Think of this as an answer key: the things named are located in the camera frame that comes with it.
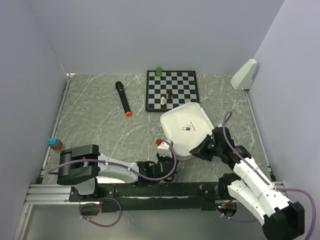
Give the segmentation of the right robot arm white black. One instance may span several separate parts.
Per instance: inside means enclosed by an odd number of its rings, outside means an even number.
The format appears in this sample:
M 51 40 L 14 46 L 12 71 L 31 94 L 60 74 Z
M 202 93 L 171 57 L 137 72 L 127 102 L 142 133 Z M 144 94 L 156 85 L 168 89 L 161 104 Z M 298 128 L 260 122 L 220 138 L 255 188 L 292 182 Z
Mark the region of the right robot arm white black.
M 245 206 L 260 222 L 268 240 L 293 240 L 304 234 L 304 207 L 275 187 L 246 148 L 235 145 L 228 128 L 214 128 L 190 154 L 207 161 L 218 157 L 229 166 L 232 172 L 218 180 L 219 196 Z

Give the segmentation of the grey medicine kit case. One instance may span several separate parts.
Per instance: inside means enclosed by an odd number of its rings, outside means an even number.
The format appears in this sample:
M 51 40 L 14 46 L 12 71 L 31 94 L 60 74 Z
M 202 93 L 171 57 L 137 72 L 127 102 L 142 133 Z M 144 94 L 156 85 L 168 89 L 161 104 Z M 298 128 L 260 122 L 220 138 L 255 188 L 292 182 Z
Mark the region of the grey medicine kit case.
M 196 102 L 185 103 L 162 114 L 160 124 L 166 138 L 173 142 L 179 161 L 194 158 L 190 151 L 214 129 L 205 110 Z

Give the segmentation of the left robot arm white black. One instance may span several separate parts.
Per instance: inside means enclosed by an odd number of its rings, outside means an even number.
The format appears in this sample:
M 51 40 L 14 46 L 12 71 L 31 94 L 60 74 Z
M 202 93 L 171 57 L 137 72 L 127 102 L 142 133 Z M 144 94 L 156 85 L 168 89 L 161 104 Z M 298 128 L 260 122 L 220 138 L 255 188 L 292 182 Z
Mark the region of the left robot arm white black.
M 74 147 L 60 153 L 57 184 L 72 186 L 87 201 L 99 195 L 98 177 L 121 180 L 126 184 L 171 182 L 179 160 L 170 145 L 156 154 L 157 162 L 124 162 L 100 153 L 96 144 Z

